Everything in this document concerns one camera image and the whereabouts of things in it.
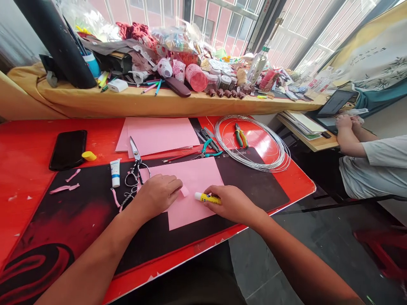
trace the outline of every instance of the silver wire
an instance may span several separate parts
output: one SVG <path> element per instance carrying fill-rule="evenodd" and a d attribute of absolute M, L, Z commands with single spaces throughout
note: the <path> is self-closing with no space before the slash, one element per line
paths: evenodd
<path fill-rule="evenodd" d="M 223 128 L 222 134 L 220 134 L 220 124 L 228 119 L 235 119 L 236 121 L 248 121 L 256 126 L 262 128 L 267 134 L 274 140 L 276 147 L 277 147 L 277 153 L 274 155 L 277 155 L 276 160 L 273 163 L 270 164 L 259 164 L 255 163 L 249 159 L 246 158 L 246 156 L 239 154 L 237 149 L 233 148 L 230 150 L 227 148 L 227 146 L 223 142 L 223 132 L 225 128 Z M 288 149 L 287 145 L 284 143 L 283 140 L 274 132 L 272 131 L 269 127 L 266 125 L 250 118 L 247 116 L 241 116 L 241 115 L 229 115 L 229 116 L 224 116 L 221 117 L 215 124 L 214 126 L 214 134 L 216 137 L 216 140 L 218 141 L 219 145 L 223 148 L 223 150 L 231 156 L 233 159 L 236 161 L 251 167 L 253 169 L 262 171 L 262 172 L 282 172 L 285 171 L 288 166 L 290 165 L 291 162 L 291 154 L 290 150 Z"/>

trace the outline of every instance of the pliers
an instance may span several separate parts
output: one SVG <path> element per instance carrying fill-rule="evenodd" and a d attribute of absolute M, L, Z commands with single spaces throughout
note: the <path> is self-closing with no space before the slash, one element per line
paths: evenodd
<path fill-rule="evenodd" d="M 207 154 L 207 153 L 206 153 L 206 148 L 208 147 L 208 144 L 209 144 L 210 142 L 212 142 L 212 141 L 213 141 L 212 138 L 208 139 L 208 140 L 205 142 L 205 144 L 203 145 L 204 147 L 203 147 L 201 153 L 200 153 L 198 156 L 196 156 L 195 158 L 191 159 L 191 160 L 202 159 L 202 158 L 207 158 L 207 157 L 216 157 L 216 156 L 221 155 L 221 154 L 223 153 L 223 151 L 220 151 L 220 152 L 215 153 L 215 154 Z"/>
<path fill-rule="evenodd" d="M 243 146 L 245 148 L 248 148 L 249 145 L 247 143 L 247 138 L 246 138 L 245 134 L 243 133 L 243 130 L 240 129 L 240 126 L 237 123 L 235 124 L 235 127 L 236 127 L 236 131 L 234 133 L 236 134 L 236 139 L 240 145 L 240 148 L 242 148 Z"/>

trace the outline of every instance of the yellow cap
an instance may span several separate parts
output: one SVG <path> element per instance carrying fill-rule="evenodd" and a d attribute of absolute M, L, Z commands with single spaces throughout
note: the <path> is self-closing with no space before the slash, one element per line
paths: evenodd
<path fill-rule="evenodd" d="M 86 161 L 95 161 L 96 160 L 96 156 L 94 153 L 88 151 L 88 152 L 84 152 L 82 154 L 82 157 L 86 160 Z"/>

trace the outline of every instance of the black tube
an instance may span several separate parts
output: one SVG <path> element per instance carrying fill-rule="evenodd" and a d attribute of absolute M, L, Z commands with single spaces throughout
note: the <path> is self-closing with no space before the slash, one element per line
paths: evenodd
<path fill-rule="evenodd" d="M 14 0 L 14 2 L 67 80 L 80 89 L 95 87 L 96 81 L 52 0 Z"/>

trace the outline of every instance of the red stool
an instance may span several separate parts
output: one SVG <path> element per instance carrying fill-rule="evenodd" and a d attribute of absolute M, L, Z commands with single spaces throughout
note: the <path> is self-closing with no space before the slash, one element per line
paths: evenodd
<path fill-rule="evenodd" d="M 367 244 L 384 267 L 385 277 L 407 280 L 407 233 L 398 231 L 360 230 L 353 233 L 360 243 Z"/>

